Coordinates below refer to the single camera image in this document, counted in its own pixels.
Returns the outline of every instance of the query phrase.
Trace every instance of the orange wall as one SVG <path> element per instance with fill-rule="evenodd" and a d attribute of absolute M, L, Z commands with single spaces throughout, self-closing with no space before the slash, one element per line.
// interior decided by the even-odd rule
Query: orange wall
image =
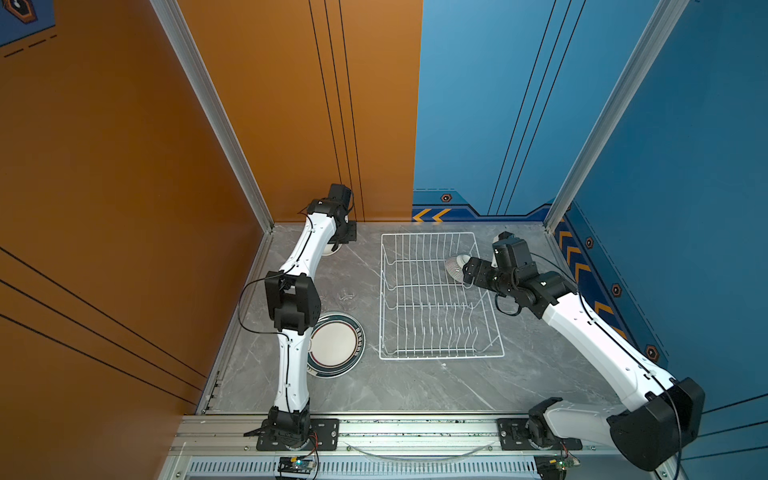
<path fill-rule="evenodd" d="M 262 233 L 149 2 L 55 15 L 0 48 L 0 463 L 154 478 Z"/>
<path fill-rule="evenodd" d="M 179 4 L 275 221 L 333 182 L 357 220 L 410 220 L 421 2 Z"/>

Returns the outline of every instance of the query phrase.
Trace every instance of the metal mounting plate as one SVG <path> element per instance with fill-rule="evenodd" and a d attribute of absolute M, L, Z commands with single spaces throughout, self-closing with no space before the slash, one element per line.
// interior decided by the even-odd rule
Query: metal mounting plate
<path fill-rule="evenodd" d="M 525 428 L 527 422 L 527 419 L 496 419 L 498 440 L 502 444 L 502 450 L 557 450 L 555 447 L 551 449 L 534 447 L 528 440 L 530 435 L 528 429 Z M 583 448 L 579 439 L 565 439 L 563 443 L 568 450 L 581 450 Z"/>
<path fill-rule="evenodd" d="M 339 419 L 314 419 L 310 417 L 310 436 L 317 434 L 317 449 L 321 452 L 331 452 L 336 450 L 339 442 Z M 313 443 L 309 442 L 305 450 L 310 451 Z M 259 435 L 259 442 L 256 444 L 256 450 L 260 452 L 299 452 L 299 450 L 290 450 L 284 444 L 279 442 L 270 442 L 266 434 Z"/>

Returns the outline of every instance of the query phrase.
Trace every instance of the ventilation grille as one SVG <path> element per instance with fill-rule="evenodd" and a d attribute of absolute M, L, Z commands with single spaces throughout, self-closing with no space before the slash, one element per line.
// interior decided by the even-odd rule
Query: ventilation grille
<path fill-rule="evenodd" d="M 275 478 L 276 458 L 195 457 L 189 477 Z M 468 458 L 460 462 L 391 462 L 359 456 L 320 456 L 319 480 L 367 478 L 539 478 L 532 456 Z"/>
<path fill-rule="evenodd" d="M 259 459 L 253 457 L 196 457 L 191 463 L 187 474 L 200 476 L 202 474 L 225 474 L 226 476 L 263 476 L 274 478 L 276 463 L 273 457 Z"/>

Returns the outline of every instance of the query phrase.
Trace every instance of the black cable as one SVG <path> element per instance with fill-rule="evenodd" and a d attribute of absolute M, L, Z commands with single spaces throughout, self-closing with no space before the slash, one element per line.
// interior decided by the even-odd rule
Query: black cable
<path fill-rule="evenodd" d="M 656 383 L 658 383 L 659 388 L 667 394 L 667 398 L 670 400 L 670 405 L 672 405 L 672 409 L 674 410 L 674 419 L 677 423 L 677 467 L 675 468 L 674 477 L 672 480 L 677 480 L 677 476 L 680 474 L 680 461 L 683 459 L 683 429 L 680 427 L 680 415 L 677 413 L 677 407 L 674 404 L 674 400 L 672 400 L 672 395 L 670 395 L 669 391 L 664 388 L 663 385 L 661 385 L 661 382 L 656 378 L 655 375 L 650 376 Z"/>
<path fill-rule="evenodd" d="M 592 318 L 592 316 L 587 311 L 587 307 L 584 305 L 584 297 L 582 297 L 581 293 L 579 293 L 578 291 L 576 292 L 576 294 L 578 295 L 579 303 L 581 303 L 581 308 L 583 308 L 584 309 L 584 313 L 587 314 L 587 318 L 589 318 L 590 321 L 594 322 L 594 319 Z M 594 324 L 599 329 L 603 330 L 603 332 L 605 332 L 603 327 L 598 325 L 597 322 L 594 322 Z M 607 332 L 605 332 L 605 334 L 608 336 L 608 338 L 612 339 L 614 341 L 614 343 L 616 343 L 616 345 L 619 346 L 619 348 L 621 348 L 627 355 L 629 355 L 629 357 L 631 357 L 632 359 L 635 359 L 632 355 L 630 355 L 630 353 L 619 342 L 616 341 L 616 339 L 614 339 L 614 337 L 608 335 Z M 675 422 L 677 423 L 677 467 L 675 468 L 675 474 L 674 474 L 674 477 L 672 478 L 672 480 L 677 480 L 677 477 L 680 475 L 680 460 L 683 457 L 683 429 L 680 427 L 680 414 L 677 412 L 677 407 L 674 404 L 674 400 L 672 400 L 672 395 L 670 395 L 670 393 L 667 391 L 667 389 L 665 389 L 664 386 L 661 385 L 661 382 L 659 382 L 659 380 L 656 378 L 656 376 L 654 374 L 652 374 L 650 372 L 650 370 L 645 368 L 645 366 L 642 363 L 638 362 L 636 359 L 635 359 L 635 362 L 643 370 L 645 370 L 645 372 L 648 374 L 649 377 L 654 379 L 654 382 L 656 382 L 656 384 L 659 385 L 659 388 L 661 389 L 662 393 L 666 393 L 667 394 L 667 398 L 669 399 L 669 403 L 672 406 L 672 410 L 674 411 L 674 418 L 675 418 Z"/>
<path fill-rule="evenodd" d="M 290 338 L 286 335 L 289 342 L 286 342 L 286 410 L 290 412 L 290 405 L 288 405 L 288 374 L 290 373 Z"/>
<path fill-rule="evenodd" d="M 518 315 L 520 315 L 520 312 L 522 312 L 522 311 L 523 311 L 523 306 L 522 306 L 522 305 L 520 305 L 520 304 L 518 304 L 518 311 L 517 311 L 517 312 L 515 312 L 515 313 L 507 313 L 507 312 L 505 312 L 504 310 L 502 310 L 502 309 L 498 308 L 498 298 L 499 298 L 499 297 L 500 297 L 500 295 L 499 295 L 498 293 L 496 293 L 496 297 L 493 299 L 493 301 L 494 301 L 494 303 L 496 304 L 496 309 L 497 309 L 497 310 L 498 310 L 500 313 L 504 313 L 505 315 L 509 315 L 509 316 L 518 316 Z"/>
<path fill-rule="evenodd" d="M 539 258 L 541 258 L 543 261 L 545 261 L 545 262 L 549 263 L 549 264 L 550 264 L 550 265 L 552 265 L 554 268 L 556 268 L 556 269 L 560 270 L 560 273 L 562 273 L 563 275 L 565 275 L 565 276 L 566 276 L 566 277 L 568 277 L 568 278 L 571 278 L 571 276 L 570 276 L 570 275 L 568 275 L 568 274 L 565 272 L 565 270 L 563 270 L 562 268 L 560 268 L 560 267 L 559 267 L 559 266 L 558 266 L 558 265 L 557 265 L 555 262 L 553 262 L 552 260 L 549 260 L 547 257 L 543 257 L 542 255 L 539 255 L 538 253 L 533 253 L 533 252 L 531 252 L 531 255 L 533 255 L 534 257 L 539 257 Z"/>
<path fill-rule="evenodd" d="M 299 211 L 298 214 L 304 215 L 306 217 L 306 219 L 310 221 L 310 234 L 306 236 L 306 241 L 304 242 L 304 247 L 302 247 L 301 252 L 299 253 L 299 256 L 296 258 L 297 260 L 300 259 L 301 256 L 304 254 L 304 250 L 306 250 L 306 246 L 310 242 L 310 238 L 312 237 L 312 231 L 315 229 L 315 224 L 312 222 L 312 219 L 310 218 L 309 215 L 307 215 L 306 213 L 304 213 L 302 211 Z M 251 280 L 250 282 L 245 284 L 243 289 L 240 291 L 240 297 L 237 299 L 237 321 L 240 322 L 240 326 L 243 327 L 244 330 L 246 330 L 247 332 L 251 332 L 251 333 L 258 333 L 260 335 L 282 335 L 282 336 L 286 337 L 286 339 L 290 340 L 288 335 L 286 335 L 283 332 L 257 332 L 256 330 L 251 330 L 250 328 L 248 328 L 245 325 L 243 325 L 243 320 L 242 320 L 242 318 L 240 318 L 240 305 L 243 302 L 243 294 L 245 294 L 245 289 L 246 288 L 248 288 L 249 286 L 253 285 L 254 283 L 258 283 L 258 282 L 260 282 L 262 280 L 268 280 L 270 278 L 277 278 L 279 276 L 283 276 L 283 275 L 287 274 L 288 272 L 290 272 L 291 270 L 293 270 L 293 268 L 295 266 L 296 266 L 296 264 L 293 264 L 285 272 L 278 273 L 277 275 L 264 276 L 262 278 L 257 278 L 255 280 Z"/>
<path fill-rule="evenodd" d="M 320 452 L 317 449 L 317 432 L 315 432 L 315 458 L 317 459 L 317 463 L 315 465 L 315 476 L 312 477 L 312 480 L 316 480 L 317 474 L 320 472 Z"/>

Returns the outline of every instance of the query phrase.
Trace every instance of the black line on wall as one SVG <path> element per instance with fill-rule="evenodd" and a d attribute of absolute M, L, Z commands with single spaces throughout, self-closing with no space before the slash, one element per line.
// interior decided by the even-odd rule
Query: black line on wall
<path fill-rule="evenodd" d="M 3 58 L 8 58 L 8 57 L 10 57 L 11 55 L 16 55 L 16 54 L 17 54 L 17 53 L 19 53 L 20 51 L 24 51 L 24 49 L 23 49 L 23 48 L 20 48 L 20 49 L 18 49 L 18 50 L 16 50 L 16 51 L 12 51 L 11 53 L 9 53 L 9 54 L 7 54 L 7 55 L 3 55 L 2 57 L 3 57 Z"/>
<path fill-rule="evenodd" d="M 506 212 L 509 209 L 509 204 L 512 202 L 512 197 L 515 195 L 515 190 L 518 189 L 518 182 L 520 181 L 520 176 L 523 174 L 523 168 L 525 168 L 525 162 L 528 159 L 528 154 L 531 153 L 531 147 L 533 146 L 533 140 L 535 140 L 536 134 L 538 133 L 538 126 L 541 125 L 541 119 L 544 118 L 544 112 L 547 110 L 547 105 L 549 104 L 549 98 L 552 95 L 552 91 L 554 90 L 554 84 L 558 81 L 558 76 L 560 74 L 560 69 L 563 67 L 563 61 L 565 60 L 565 55 L 568 54 L 568 47 L 571 46 L 571 40 L 573 40 L 574 33 L 576 32 L 576 27 L 578 27 L 578 21 L 581 19 L 581 13 L 584 11 L 584 6 L 586 4 L 587 4 L 587 0 L 584 0 L 584 3 L 581 4 L 581 10 L 579 10 L 578 17 L 576 18 L 576 23 L 574 24 L 574 29 L 571 31 L 571 37 L 568 39 L 568 44 L 565 45 L 565 51 L 563 52 L 563 58 L 560 59 L 560 65 L 558 66 L 557 73 L 554 74 L 554 80 L 552 81 L 552 86 L 549 88 L 549 93 L 547 94 L 547 101 L 544 102 L 544 108 L 541 109 L 541 116 L 538 118 L 538 123 L 536 124 L 536 129 L 533 132 L 533 137 L 531 137 L 531 143 L 528 144 L 528 149 L 525 152 L 525 157 L 523 157 L 523 164 L 520 166 L 520 171 L 518 172 L 518 178 L 517 178 L 517 180 L 515 180 L 515 186 L 512 188 L 512 193 L 509 194 L 509 200 L 507 200 L 507 206 L 504 209 L 504 212 Z"/>
<path fill-rule="evenodd" d="M 346 57 L 346 36 L 344 35 L 344 15 L 341 12 L 341 0 L 339 0 L 339 19 L 341 19 L 341 38 L 344 43 L 344 63 L 346 64 L 346 85 L 349 87 L 349 111 L 352 113 L 352 135 L 355 141 L 355 159 L 357 161 L 357 183 L 360 187 L 360 209 L 362 221 L 366 221 L 366 205 L 362 197 L 362 175 L 360 174 L 360 154 L 357 151 L 357 129 L 355 128 L 355 109 L 352 106 L 352 82 L 349 80 L 349 60 Z"/>
<path fill-rule="evenodd" d="M 184 400 L 186 403 L 189 403 L 189 404 L 190 404 L 190 405 L 192 405 L 192 406 L 197 406 L 197 404 L 196 404 L 196 403 L 194 403 L 194 402 L 190 402 L 189 400 L 185 399 L 184 397 L 180 397 L 180 396 L 176 395 L 175 393 L 169 392 L 169 391 L 167 391 L 166 389 L 164 389 L 164 388 L 162 388 L 162 387 L 160 387 L 160 386 L 157 386 L 157 385 L 155 385 L 155 384 L 153 384 L 153 383 L 151 383 L 151 382 L 148 382 L 147 380 L 144 380 L 144 379 L 140 379 L 140 378 L 139 378 L 139 377 L 137 377 L 136 375 L 130 374 L 130 373 L 126 372 L 126 371 L 125 371 L 125 370 L 123 370 L 123 369 L 120 369 L 120 368 L 118 368 L 118 367 L 116 367 L 116 366 L 114 366 L 114 365 L 111 365 L 110 363 L 106 363 L 104 360 L 98 359 L 98 358 L 96 358 L 95 356 L 92 356 L 92 355 L 88 355 L 86 352 L 83 352 L 82 350 L 76 349 L 76 348 L 74 348 L 73 346 L 71 346 L 71 345 L 68 345 L 68 344 L 66 344 L 66 343 L 62 342 L 61 340 L 57 340 L 57 339 L 53 338 L 52 336 L 49 336 L 49 335 L 45 335 L 45 334 L 44 334 L 43 332 L 41 332 L 40 330 L 36 330 L 36 329 L 33 329 L 33 328 L 32 328 L 32 327 L 30 327 L 30 326 L 26 326 L 24 323 L 21 323 L 21 322 L 19 322 L 19 321 L 17 321 L 17 320 L 14 320 L 14 319 L 12 319 L 10 316 L 7 316 L 7 315 L 4 315 L 4 314 L 0 313 L 0 317 L 2 317 L 2 318 L 4 318 L 4 319 L 8 320 L 8 321 L 9 321 L 9 322 L 11 322 L 11 323 L 15 323 L 16 325 L 18 325 L 18 326 L 20 326 L 20 327 L 22 327 L 22 328 L 25 328 L 25 329 L 29 330 L 30 332 L 33 332 L 33 333 L 37 333 L 39 336 L 42 336 L 42 337 L 44 337 L 44 338 L 47 338 L 47 339 L 49 339 L 49 340 L 51 340 L 51 341 L 53 341 L 53 342 L 56 342 L 56 343 L 58 343 L 58 344 L 59 344 L 59 345 L 61 345 L 61 346 L 65 346 L 65 347 L 67 347 L 67 348 L 68 348 L 68 349 L 70 349 L 70 350 L 73 350 L 73 351 L 75 351 L 75 352 L 77 352 L 77 353 L 80 353 L 81 355 L 87 356 L 89 359 L 92 359 L 92 360 L 96 360 L 96 361 L 97 361 L 97 362 L 99 362 L 101 365 L 106 365 L 106 366 L 108 366 L 108 367 L 109 367 L 109 368 L 111 368 L 111 369 L 115 369 L 115 370 L 117 370 L 117 371 L 118 371 L 118 372 L 120 372 L 120 373 L 124 373 L 125 375 L 127 375 L 127 376 L 130 376 L 132 379 L 136 379 L 136 380 L 138 380 L 139 382 L 145 383 L 145 384 L 149 385 L 150 387 L 153 387 L 153 388 L 155 388 L 155 389 L 158 389 L 158 390 L 160 390 L 161 392 L 165 392 L 165 393 L 167 393 L 167 394 L 168 394 L 168 395 L 170 395 L 170 396 L 174 396 L 174 397 L 176 397 L 176 398 L 177 398 L 177 399 L 179 399 L 179 400 Z"/>
<path fill-rule="evenodd" d="M 748 429 L 749 427 L 756 427 L 758 425 L 764 425 L 766 423 L 768 423 L 768 420 L 763 420 L 762 422 L 754 422 L 747 425 L 739 425 L 737 427 L 732 427 L 730 429 L 723 429 L 723 430 L 718 430 L 716 432 L 705 433 L 703 435 L 699 435 L 698 438 L 708 437 L 710 435 L 717 435 L 718 433 L 732 432 L 733 430 Z"/>
<path fill-rule="evenodd" d="M 683 460 L 695 460 L 696 458 L 717 457 L 717 456 L 720 456 L 720 455 L 730 455 L 732 453 L 741 453 L 741 452 L 752 452 L 754 450 L 763 450 L 763 449 L 768 449 L 768 445 L 763 445 L 763 446 L 760 446 L 760 447 L 752 447 L 751 449 L 741 449 L 741 450 L 731 450 L 729 452 L 710 453 L 709 455 L 699 455 L 697 457 L 683 458 Z"/>
<path fill-rule="evenodd" d="M 741 405 L 742 403 L 752 402 L 753 400 L 762 399 L 763 397 L 767 397 L 767 396 L 768 396 L 768 393 L 764 393 L 762 395 L 754 396 L 749 399 L 739 400 L 738 402 L 729 403 L 728 405 L 723 405 L 721 407 L 717 407 L 716 409 L 707 410 L 706 412 L 702 412 L 701 415 L 703 415 L 704 413 L 712 413 L 712 412 L 716 412 L 717 410 L 727 409 L 732 406 Z"/>
<path fill-rule="evenodd" d="M 502 197 L 501 199 L 499 199 L 498 208 L 496 208 L 497 215 L 499 211 L 502 209 L 502 202 L 504 201 L 504 195 L 507 193 L 507 187 L 509 187 L 509 181 L 512 179 L 512 172 L 515 171 L 515 164 L 518 163 L 518 156 L 520 155 L 520 149 L 522 148 L 523 142 L 525 141 L 525 134 L 528 133 L 528 126 L 531 124 L 531 119 L 533 118 L 533 112 L 536 110 L 536 104 L 538 103 L 538 96 L 541 94 L 541 88 L 544 86 L 544 82 L 547 79 L 547 72 L 549 71 L 549 66 L 552 62 L 554 51 L 558 47 L 558 41 L 560 41 L 560 34 L 563 32 L 565 19 L 568 18 L 568 12 L 571 10 L 572 2 L 573 0 L 568 0 L 568 7 L 565 9 L 565 15 L 563 15 L 563 21 L 560 24 L 560 29 L 558 30 L 558 36 L 554 38 L 554 45 L 552 45 L 552 52 L 549 54 L 549 60 L 547 60 L 547 67 L 544 69 L 544 74 L 541 76 L 541 83 L 538 85 L 538 91 L 536 92 L 536 98 L 533 100 L 533 107 L 531 107 L 531 113 L 528 116 L 528 121 L 525 123 L 525 129 L 523 130 L 523 135 L 522 137 L 520 137 L 520 144 L 518 145 L 517 153 L 515 153 L 515 160 L 512 162 L 512 168 L 509 169 L 509 175 L 507 176 L 507 183 L 504 185 L 504 190 L 502 191 Z"/>
<path fill-rule="evenodd" d="M 21 295 L 23 295 L 23 296 L 26 296 L 27 298 L 29 298 L 30 300 L 32 300 L 32 301 L 34 301 L 34 302 L 36 302 L 37 304 L 44 306 L 44 307 L 45 307 L 45 308 L 47 308 L 48 310 L 51 310 L 53 313 L 56 313 L 57 315 L 64 317 L 65 319 L 69 320 L 70 322 L 73 322 L 75 325 L 77 325 L 77 326 L 80 326 L 80 327 L 81 327 L 81 328 L 83 328 L 83 329 L 86 329 L 88 332 L 91 332 L 91 333 L 93 333 L 94 335 L 98 336 L 99 338 L 102 338 L 102 339 L 104 339 L 104 340 L 107 340 L 109 343 L 111 343 L 112 345 L 116 346 L 117 348 L 119 348 L 119 349 L 122 349 L 122 350 L 124 350 L 124 351 L 126 351 L 126 352 L 130 353 L 131 355 L 135 356 L 136 358 L 138 358 L 138 359 L 141 359 L 141 360 L 145 361 L 146 363 L 149 363 L 149 364 L 150 364 L 150 365 L 152 365 L 153 367 L 155 367 L 155 368 L 157 368 L 157 369 L 159 369 L 159 370 L 162 370 L 163 372 L 166 372 L 168 375 L 170 375 L 170 376 L 174 377 L 174 378 L 175 378 L 175 379 L 177 379 L 177 380 L 180 380 L 181 382 L 184 382 L 184 383 L 186 383 L 187 385 L 189 385 L 189 386 L 190 386 L 190 387 L 192 387 L 193 389 L 199 390 L 199 391 L 201 391 L 201 392 L 203 391 L 202 389 L 199 389 L 199 388 L 197 388 L 195 385 L 192 385 L 191 383 L 189 383 L 187 380 L 185 380 L 185 379 L 182 379 L 181 377 L 174 375 L 173 373 L 171 373 L 171 372 L 167 371 L 166 369 L 164 369 L 163 367 L 159 366 L 158 364 L 156 364 L 156 363 L 154 363 L 154 362 L 151 362 L 150 360 L 147 360 L 147 359 L 145 359 L 143 356 L 139 355 L 138 353 L 135 353 L 134 351 L 132 351 L 132 350 L 130 350 L 130 349 L 127 349 L 127 348 L 125 348 L 124 346 L 120 345 L 119 343 L 117 343 L 117 342 L 115 342 L 115 341 L 113 341 L 113 340 L 111 340 L 111 339 L 107 338 L 106 336 L 104 336 L 104 335 L 101 335 L 99 332 L 97 332 L 97 331 L 93 330 L 92 328 L 90 328 L 90 327 L 88 327 L 88 326 L 86 326 L 86 325 L 83 325 L 82 323 L 80 323 L 80 322 L 78 322 L 77 320 L 75 320 L 75 319 L 71 318 L 70 316 L 67 316 L 67 315 L 63 314 L 62 312 L 60 312 L 60 311 L 56 310 L 54 307 L 52 307 L 52 306 L 48 305 L 47 303 L 45 303 L 45 302 L 42 302 L 41 300 L 38 300 L 38 299 L 34 298 L 34 297 L 33 297 L 32 295 L 30 295 L 29 293 L 26 293 L 26 292 L 24 292 L 23 290 L 21 290 L 21 289 L 19 289 L 19 288 L 15 287 L 15 286 L 13 286 L 13 285 L 11 285 L 10 283 L 6 282 L 5 280 L 3 280 L 3 279 L 0 279 L 0 283 L 2 283 L 3 285 L 5 285 L 6 287 L 10 288 L 11 290 L 14 290 L 14 291 L 15 291 L 15 292 L 17 292 L 17 293 L 20 293 L 20 294 L 21 294 Z"/>
<path fill-rule="evenodd" d="M 504 166 L 507 164 L 507 156 L 509 155 L 509 148 L 512 146 L 512 139 L 515 138 L 515 131 L 518 129 L 518 122 L 520 121 L 520 114 L 523 112 L 523 105 L 525 105 L 525 98 L 528 96 L 528 89 L 531 87 L 531 80 L 533 79 L 533 72 L 536 70 L 536 64 L 538 63 L 538 56 L 541 54 L 541 47 L 544 46 L 544 39 L 547 37 L 547 30 L 549 29 L 549 22 L 552 20 L 552 12 L 554 12 L 554 5 L 558 0 L 552 2 L 552 9 L 549 11 L 549 18 L 547 18 L 547 25 L 544 27 L 544 34 L 541 36 L 541 43 L 538 44 L 538 51 L 536 52 L 536 59 L 531 67 L 531 75 L 528 77 L 528 84 L 525 85 L 525 93 L 523 94 L 523 100 L 520 102 L 520 110 L 518 110 L 518 117 L 515 119 L 515 127 L 512 128 L 512 135 L 509 137 L 509 144 L 507 145 L 507 153 L 504 154 L 504 161 L 502 161 L 502 167 L 498 170 L 498 178 L 496 179 L 496 186 L 493 189 L 493 196 L 491 196 L 491 203 L 488 205 L 488 213 L 491 214 L 491 208 L 493 208 L 493 200 L 496 198 L 496 190 L 498 185 L 502 182 L 502 174 L 504 173 Z"/>
<path fill-rule="evenodd" d="M 328 2 L 323 0 L 326 7 L 326 24 L 328 25 L 328 42 L 331 44 L 331 60 L 333 61 L 333 79 L 336 80 L 336 99 L 339 101 L 339 118 L 341 119 L 341 135 L 344 139 L 344 154 L 346 155 L 346 171 L 349 173 L 349 188 L 354 194 L 354 184 L 352 183 L 352 167 L 349 165 L 349 149 L 346 146 L 346 129 L 344 128 L 344 112 L 341 110 L 341 94 L 339 93 L 339 75 L 336 73 L 336 56 L 333 54 L 333 40 L 331 39 L 331 22 L 328 18 Z M 355 220 L 357 220 L 357 211 L 355 211 Z"/>
<path fill-rule="evenodd" d="M 341 179 L 341 165 L 339 165 L 339 152 L 336 150 L 336 136 L 333 134 L 333 122 L 331 121 L 331 107 L 328 103 L 328 91 L 326 90 L 326 76 L 323 73 L 323 61 L 320 60 L 320 44 L 317 42 L 317 28 L 315 28 L 315 15 L 312 13 L 312 0 L 306 0 L 310 6 L 310 19 L 312 20 L 312 31 L 315 32 L 315 46 L 317 47 L 317 63 L 320 66 L 320 78 L 323 79 L 323 92 L 326 95 L 326 108 L 328 109 L 328 125 L 331 127 L 331 141 L 333 142 L 333 154 L 336 155 L 336 169 L 339 171 L 339 183 L 343 184 Z"/>
<path fill-rule="evenodd" d="M 170 358 L 172 358 L 172 359 L 176 360 L 177 362 L 179 362 L 181 365 L 183 365 L 183 366 L 186 366 L 188 369 L 192 370 L 193 372 L 195 372 L 195 373 L 196 373 L 196 374 L 198 374 L 199 376 L 203 377 L 204 379 L 205 379 L 205 378 L 207 378 L 207 377 L 206 377 L 205 375 L 203 375 L 202 373 L 198 372 L 197 370 L 195 370 L 194 368 L 192 368 L 192 367 L 191 367 L 191 366 L 189 366 L 188 364 L 186 364 L 186 363 L 182 362 L 181 360 L 179 360 L 179 359 L 178 359 L 178 358 L 176 358 L 175 356 L 171 355 L 171 354 L 170 354 L 169 352 L 167 352 L 166 350 L 163 350 L 163 349 L 162 349 L 162 348 L 160 348 L 159 346 L 155 345 L 154 343 L 152 343 L 151 341 L 149 341 L 148 339 L 146 339 L 145 337 L 143 337 L 143 336 L 142 336 L 142 335 L 140 335 L 139 333 L 137 333 L 137 332 L 135 332 L 134 330 L 132 330 L 130 327 L 128 327 L 128 326 L 126 326 L 126 325 L 124 325 L 123 323 L 120 323 L 120 322 L 118 322 L 118 321 L 117 321 L 117 320 L 116 320 L 116 319 L 115 319 L 113 316 L 110 316 L 110 315 L 106 314 L 106 312 L 105 312 L 105 311 L 103 311 L 103 310 L 101 310 L 101 309 L 97 308 L 97 307 L 96 307 L 96 306 L 94 306 L 92 303 L 88 302 L 87 300 L 85 300 L 84 298 L 82 298 L 81 296 L 79 296 L 78 294 L 76 294 L 76 293 L 72 292 L 72 291 L 71 291 L 71 290 L 69 290 L 67 287 L 65 287 L 65 286 L 61 285 L 61 284 L 60 284 L 59 282 L 57 282 L 56 280 L 53 280 L 53 279 L 52 279 L 51 277 L 49 277 L 48 275 L 45 275 L 43 272 L 41 272 L 40 270 L 38 270 L 38 269 L 34 268 L 34 267 L 33 267 L 32 265 L 30 265 L 29 263 L 26 263 L 24 260 L 20 259 L 19 257 L 17 257 L 16 255 L 14 255 L 13 253 L 11 253 L 11 252 L 7 251 L 5 248 L 3 248 L 3 247 L 0 247 L 0 251 L 2 251 L 3 253 L 5 253 L 6 255 L 8 255 L 9 257 L 11 257 L 12 259 L 16 260 L 16 261 L 17 261 L 17 262 L 19 262 L 21 265 L 24 265 L 24 266 L 26 266 L 27 268 L 29 268 L 30 270 L 32 270 L 33 272 L 37 273 L 39 276 L 42 276 L 42 277 L 43 277 L 43 278 L 45 278 L 47 281 L 49 281 L 49 282 L 53 283 L 54 285 L 56 285 L 56 286 L 57 286 L 57 287 L 59 287 L 60 289 L 64 290 L 66 293 L 69 293 L 69 294 L 70 294 L 70 295 L 72 295 L 74 298 L 76 298 L 76 299 L 80 300 L 82 303 L 85 303 L 86 305 L 88 305 L 89 307 L 91 307 L 93 310 L 96 310 L 97 312 L 99 312 L 101 315 L 104 315 L 104 316 L 106 316 L 108 319 L 112 320 L 113 322 L 115 322 L 115 323 L 116 323 L 116 324 L 118 324 L 119 326 L 123 327 L 123 328 L 124 328 L 124 329 L 126 329 L 127 331 L 129 331 L 129 332 L 133 333 L 135 336 L 139 337 L 139 338 L 140 338 L 140 339 L 142 339 L 143 341 L 145 341 L 145 342 L 149 343 L 149 344 L 150 344 L 150 345 L 152 345 L 154 348 L 156 348 L 156 349 L 160 350 L 162 353 L 165 353 L 165 354 L 166 354 L 166 355 L 168 355 Z"/>

